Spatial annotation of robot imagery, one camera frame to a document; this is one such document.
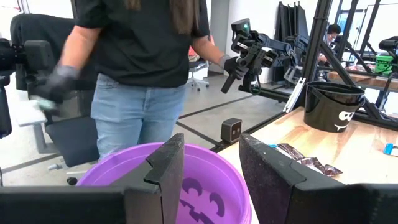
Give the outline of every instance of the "green object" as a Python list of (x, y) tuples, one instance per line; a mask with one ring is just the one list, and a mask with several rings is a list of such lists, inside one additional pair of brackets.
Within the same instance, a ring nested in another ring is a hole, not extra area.
[(388, 76), (391, 73), (392, 57), (390, 55), (377, 55), (376, 56), (376, 73), (381, 73)]

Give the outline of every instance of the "candy wrapper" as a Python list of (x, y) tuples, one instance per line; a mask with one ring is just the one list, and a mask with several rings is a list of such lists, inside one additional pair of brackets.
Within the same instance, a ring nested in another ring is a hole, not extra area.
[(276, 148), (279, 152), (285, 154), (286, 156), (321, 174), (327, 175), (328, 177), (334, 177), (338, 174), (343, 173), (342, 171), (331, 165), (322, 165), (316, 157), (305, 157), (301, 152), (299, 152), (297, 149), (289, 144), (278, 144)]

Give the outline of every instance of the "office chair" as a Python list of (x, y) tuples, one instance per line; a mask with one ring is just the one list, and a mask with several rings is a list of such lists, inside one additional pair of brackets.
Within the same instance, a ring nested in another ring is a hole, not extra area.
[[(45, 40), (52, 48), (49, 54), (53, 57), (53, 66), (40, 75), (25, 67), (17, 67), (16, 77), (24, 77), (29, 99), (34, 95), (35, 88), (43, 84), (43, 78), (51, 73), (60, 58), (63, 43), (75, 25), (74, 19), (63, 19), (46, 15), (21, 14), (13, 18), (11, 31), (12, 41), (15, 44), (24, 43), (27, 40)], [(93, 62), (90, 59), (82, 70), (84, 80), (77, 80), (73, 91), (59, 106), (60, 116), (43, 113), (38, 109), (35, 101), (23, 104), (27, 112), (18, 116), (19, 126), (33, 126), (36, 146), (39, 154), (59, 152), (63, 161), (49, 167), (49, 170), (68, 169), (70, 167), (95, 162), (100, 158), (96, 147), (97, 131), (95, 121), (90, 118), (91, 102), (94, 97), (95, 73)], [(54, 148), (46, 144), (44, 131), (53, 141)], [(67, 173), (70, 177), (68, 183), (76, 184), (77, 177), (85, 172)]]
[[(212, 44), (215, 44), (213, 37), (211, 35), (209, 35), (209, 41)], [(196, 54), (196, 53), (192, 49), (192, 47), (190, 47), (189, 55), (193, 55), (193, 54)], [(203, 58), (199, 58), (199, 60), (194, 61), (194, 62), (190, 61), (189, 62), (189, 73), (191, 74), (191, 77), (188, 79), (187, 85), (191, 84), (191, 86), (196, 87), (198, 91), (200, 91), (200, 84), (205, 85), (206, 88), (208, 88), (210, 85), (208, 82), (195, 78), (196, 72), (199, 72), (204, 69), (208, 70), (208, 68), (209, 68), (209, 62)]]

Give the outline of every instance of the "black bucket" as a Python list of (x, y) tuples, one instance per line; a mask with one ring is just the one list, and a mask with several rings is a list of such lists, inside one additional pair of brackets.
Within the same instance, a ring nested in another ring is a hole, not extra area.
[(321, 131), (342, 133), (355, 111), (364, 104), (365, 92), (360, 88), (340, 84), (333, 88), (331, 84), (334, 85), (325, 82), (307, 84), (304, 122)]
[(351, 106), (358, 105), (365, 94), (365, 91), (358, 87), (337, 83), (311, 82), (309, 85), (329, 97), (329, 99)]

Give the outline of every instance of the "chair armrest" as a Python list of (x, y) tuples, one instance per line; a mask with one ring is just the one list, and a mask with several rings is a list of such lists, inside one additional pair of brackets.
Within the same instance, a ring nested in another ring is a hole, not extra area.
[(42, 124), (47, 122), (43, 111), (40, 110), (37, 100), (24, 101), (20, 104), (16, 114), (17, 124), (20, 127)]

